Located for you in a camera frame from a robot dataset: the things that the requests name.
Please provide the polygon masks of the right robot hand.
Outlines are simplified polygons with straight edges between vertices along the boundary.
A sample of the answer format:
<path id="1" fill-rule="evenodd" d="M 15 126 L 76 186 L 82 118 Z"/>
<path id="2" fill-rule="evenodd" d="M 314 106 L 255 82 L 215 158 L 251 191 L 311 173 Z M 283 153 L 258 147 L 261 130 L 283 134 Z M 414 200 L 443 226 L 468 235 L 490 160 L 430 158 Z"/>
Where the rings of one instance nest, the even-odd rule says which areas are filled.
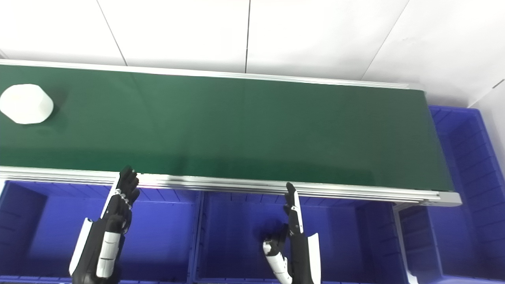
<path id="1" fill-rule="evenodd" d="M 264 256 L 280 284 L 321 284 L 322 269 L 318 233 L 305 234 L 298 191 L 286 183 L 283 207 L 288 222 L 263 241 Z"/>

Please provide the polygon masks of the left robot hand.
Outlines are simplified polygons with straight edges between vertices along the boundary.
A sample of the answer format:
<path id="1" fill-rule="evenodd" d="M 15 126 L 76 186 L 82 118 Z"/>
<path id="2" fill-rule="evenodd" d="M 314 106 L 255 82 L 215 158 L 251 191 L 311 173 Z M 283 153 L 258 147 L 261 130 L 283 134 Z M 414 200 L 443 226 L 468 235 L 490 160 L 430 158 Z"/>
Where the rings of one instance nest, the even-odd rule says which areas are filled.
<path id="1" fill-rule="evenodd" d="M 112 185 L 100 218 L 85 218 L 72 259 L 69 274 L 73 284 L 118 284 L 121 278 L 120 255 L 140 195 L 139 179 L 127 165 Z"/>

